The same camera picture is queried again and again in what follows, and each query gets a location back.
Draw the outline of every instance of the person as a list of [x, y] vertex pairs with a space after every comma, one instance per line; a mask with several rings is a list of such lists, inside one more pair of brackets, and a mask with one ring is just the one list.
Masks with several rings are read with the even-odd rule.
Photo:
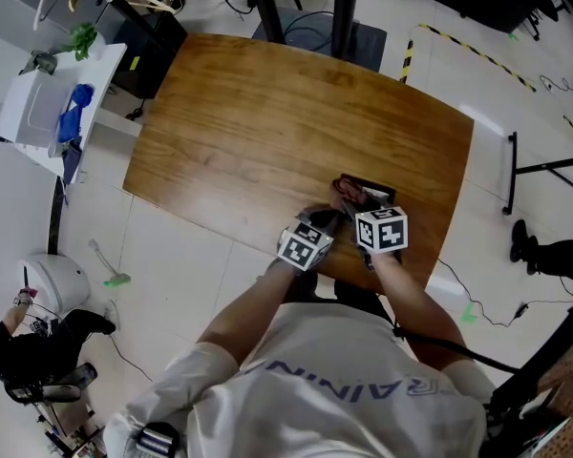
[[5, 384], [57, 381], [76, 368], [80, 350], [90, 334], [112, 334], [116, 330], [104, 317], [75, 309], [50, 336], [36, 333], [13, 336], [32, 306], [35, 294], [35, 290], [23, 288], [0, 322], [0, 380]]
[[512, 229], [511, 262], [526, 263], [529, 275], [543, 273], [554, 277], [567, 277], [573, 281], [573, 239], [552, 244], [539, 244], [536, 236], [529, 236], [526, 222], [518, 220]]
[[[371, 254], [399, 324], [464, 345], [390, 254]], [[377, 295], [274, 261], [193, 349], [107, 423], [109, 458], [477, 456], [494, 387], [465, 356], [393, 340]]]

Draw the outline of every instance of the yellow sticker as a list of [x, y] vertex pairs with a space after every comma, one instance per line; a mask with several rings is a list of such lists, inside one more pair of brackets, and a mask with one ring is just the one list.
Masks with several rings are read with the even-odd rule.
[[134, 58], [134, 61], [132, 61], [132, 66], [130, 66], [130, 72], [132, 72], [133, 70], [136, 69], [136, 66], [138, 65], [139, 60], [140, 60], [140, 56], [136, 56]]

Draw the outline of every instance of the green floor marker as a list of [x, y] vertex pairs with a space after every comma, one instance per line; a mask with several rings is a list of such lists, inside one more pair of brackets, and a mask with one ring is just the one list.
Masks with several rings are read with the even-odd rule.
[[462, 313], [462, 316], [460, 317], [460, 321], [462, 323], [473, 324], [475, 321], [478, 320], [478, 317], [471, 315], [471, 311], [473, 310], [473, 308], [474, 308], [474, 303], [469, 302], [465, 307], [465, 311]]

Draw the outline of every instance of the wood grain surface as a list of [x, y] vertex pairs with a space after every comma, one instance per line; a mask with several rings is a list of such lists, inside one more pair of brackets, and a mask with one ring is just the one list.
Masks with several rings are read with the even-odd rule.
[[[189, 35], [138, 139], [124, 188], [270, 254], [342, 173], [392, 186], [405, 267], [426, 285], [463, 179], [473, 121], [396, 80], [262, 41]], [[319, 272], [381, 291], [343, 229]]]

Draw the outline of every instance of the white t-shirt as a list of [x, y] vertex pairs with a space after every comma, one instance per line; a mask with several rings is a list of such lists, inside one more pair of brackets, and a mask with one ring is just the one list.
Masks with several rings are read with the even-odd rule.
[[470, 361], [429, 368], [392, 336], [345, 305], [285, 304], [242, 369], [212, 343], [170, 364], [108, 423], [108, 456], [135, 456], [151, 422], [180, 431], [189, 458], [477, 456], [490, 381]]

